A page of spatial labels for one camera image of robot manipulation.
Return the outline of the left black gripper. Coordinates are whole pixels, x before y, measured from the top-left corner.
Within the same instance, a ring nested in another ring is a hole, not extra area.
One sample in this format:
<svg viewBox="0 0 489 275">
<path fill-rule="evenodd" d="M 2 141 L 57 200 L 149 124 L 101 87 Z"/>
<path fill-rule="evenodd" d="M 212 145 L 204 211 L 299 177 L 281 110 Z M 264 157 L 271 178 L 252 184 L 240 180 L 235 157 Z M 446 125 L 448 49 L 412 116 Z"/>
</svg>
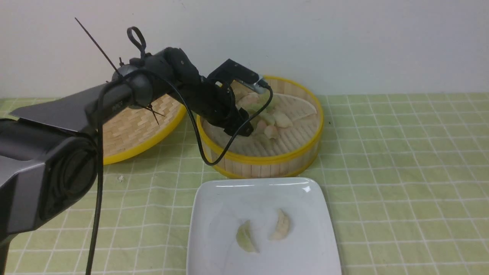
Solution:
<svg viewBox="0 0 489 275">
<path fill-rule="evenodd" d="M 201 77 L 198 84 L 181 83 L 177 85 L 180 103 L 186 102 L 191 111 L 213 126 L 234 136 L 250 136 L 254 130 L 248 121 L 249 113 L 236 107 L 234 91 L 230 84 Z"/>
</svg>

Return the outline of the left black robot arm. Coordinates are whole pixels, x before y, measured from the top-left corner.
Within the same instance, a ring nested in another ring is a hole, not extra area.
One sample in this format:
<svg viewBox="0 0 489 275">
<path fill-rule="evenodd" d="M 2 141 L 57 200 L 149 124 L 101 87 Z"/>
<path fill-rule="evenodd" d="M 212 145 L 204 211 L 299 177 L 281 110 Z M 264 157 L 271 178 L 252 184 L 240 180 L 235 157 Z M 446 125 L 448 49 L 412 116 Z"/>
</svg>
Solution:
<svg viewBox="0 0 489 275">
<path fill-rule="evenodd" d="M 201 76 L 182 49 L 168 47 L 120 63 L 108 83 L 51 102 L 17 108 L 1 119 L 1 274 L 10 243 L 78 202 L 103 171 L 102 127 L 127 107 L 148 108 L 164 95 L 231 139 L 249 136 L 251 117 L 235 106 L 232 81 L 267 84 L 228 59 Z"/>
</svg>

